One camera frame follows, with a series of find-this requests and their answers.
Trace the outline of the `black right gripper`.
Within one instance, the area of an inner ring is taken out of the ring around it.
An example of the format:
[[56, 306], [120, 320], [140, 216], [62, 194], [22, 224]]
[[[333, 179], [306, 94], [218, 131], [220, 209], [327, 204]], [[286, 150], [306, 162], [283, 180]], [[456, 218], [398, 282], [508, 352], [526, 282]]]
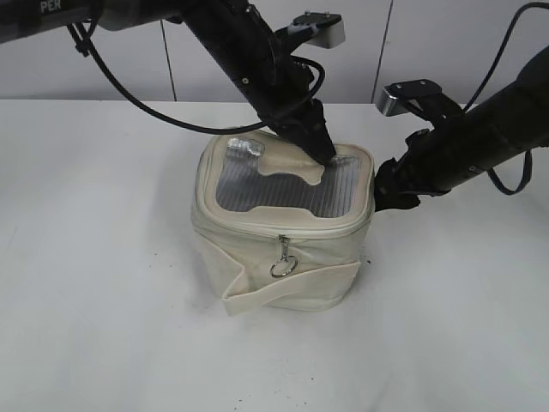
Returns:
[[416, 208], [420, 196], [443, 196], [482, 173], [503, 194], [518, 194], [532, 179], [533, 149], [548, 144], [548, 84], [512, 82], [461, 116], [414, 132], [406, 144], [399, 160], [377, 171], [378, 211]]

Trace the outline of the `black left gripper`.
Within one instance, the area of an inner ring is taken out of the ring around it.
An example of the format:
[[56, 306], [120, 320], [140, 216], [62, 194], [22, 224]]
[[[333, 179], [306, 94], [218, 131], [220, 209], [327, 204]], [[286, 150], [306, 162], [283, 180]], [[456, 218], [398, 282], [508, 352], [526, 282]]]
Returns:
[[247, 1], [189, 1], [182, 19], [261, 119], [220, 130], [245, 133], [268, 126], [316, 163], [335, 157], [323, 104], [312, 97], [308, 62], [293, 57]]

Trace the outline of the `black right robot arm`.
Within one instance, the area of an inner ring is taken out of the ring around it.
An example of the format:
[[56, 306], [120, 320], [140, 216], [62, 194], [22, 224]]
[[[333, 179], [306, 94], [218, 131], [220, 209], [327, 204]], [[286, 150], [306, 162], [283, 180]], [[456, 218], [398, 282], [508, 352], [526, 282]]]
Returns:
[[399, 159], [385, 161], [375, 177], [378, 211], [413, 209], [422, 196], [440, 197], [520, 155], [548, 145], [548, 51], [542, 50], [507, 87], [465, 110], [428, 79], [396, 82], [378, 105], [385, 116], [410, 112], [431, 123], [414, 132]]

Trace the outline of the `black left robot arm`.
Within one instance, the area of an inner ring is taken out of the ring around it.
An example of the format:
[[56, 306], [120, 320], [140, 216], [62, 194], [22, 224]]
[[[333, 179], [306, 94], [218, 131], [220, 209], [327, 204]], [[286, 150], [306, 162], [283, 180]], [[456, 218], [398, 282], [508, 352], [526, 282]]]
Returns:
[[[155, 111], [134, 97], [107, 69], [92, 36], [97, 27], [120, 31], [153, 21], [185, 24], [207, 49], [259, 122], [229, 129], [185, 123]], [[204, 134], [235, 135], [269, 127], [327, 166], [335, 157], [316, 94], [325, 79], [322, 65], [294, 55], [303, 44], [330, 49], [344, 42], [338, 14], [306, 12], [287, 27], [272, 30], [247, 1], [3, 1], [1, 41], [7, 43], [66, 27], [76, 50], [90, 56], [126, 100], [149, 115], [177, 127]]]

